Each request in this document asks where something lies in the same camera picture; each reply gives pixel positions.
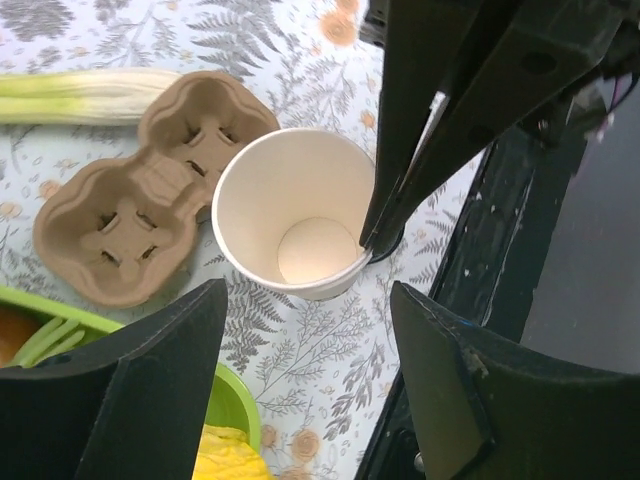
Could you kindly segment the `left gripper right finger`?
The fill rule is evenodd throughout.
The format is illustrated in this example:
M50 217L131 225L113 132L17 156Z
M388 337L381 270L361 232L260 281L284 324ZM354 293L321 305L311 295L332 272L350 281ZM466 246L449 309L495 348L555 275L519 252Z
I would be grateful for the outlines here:
M639 379L532 351L398 282L391 314L430 479L635 479Z

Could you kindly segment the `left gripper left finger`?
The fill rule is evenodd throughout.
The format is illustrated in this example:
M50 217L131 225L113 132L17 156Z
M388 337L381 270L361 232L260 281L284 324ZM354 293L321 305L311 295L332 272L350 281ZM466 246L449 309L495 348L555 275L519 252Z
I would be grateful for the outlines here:
M227 314L223 280L33 368L1 372L5 479L188 479Z

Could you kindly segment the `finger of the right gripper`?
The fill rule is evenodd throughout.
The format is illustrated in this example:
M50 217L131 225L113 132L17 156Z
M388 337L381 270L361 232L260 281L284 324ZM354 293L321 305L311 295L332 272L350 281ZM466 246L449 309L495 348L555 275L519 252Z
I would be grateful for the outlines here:
M379 102L375 186L360 244L383 248L435 93L480 10L478 1L389 1Z
M387 3L367 9L384 51ZM441 81L391 220L400 229L468 160L598 69L625 19L621 1L478 1L480 10Z

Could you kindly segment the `white paper coffee cup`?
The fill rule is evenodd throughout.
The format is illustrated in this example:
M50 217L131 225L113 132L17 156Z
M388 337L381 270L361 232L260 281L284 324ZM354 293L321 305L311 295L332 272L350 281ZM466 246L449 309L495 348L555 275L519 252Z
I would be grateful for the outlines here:
M328 131L289 128L244 147L216 186L218 246L245 277L306 300L341 295L371 260L359 243L372 159Z

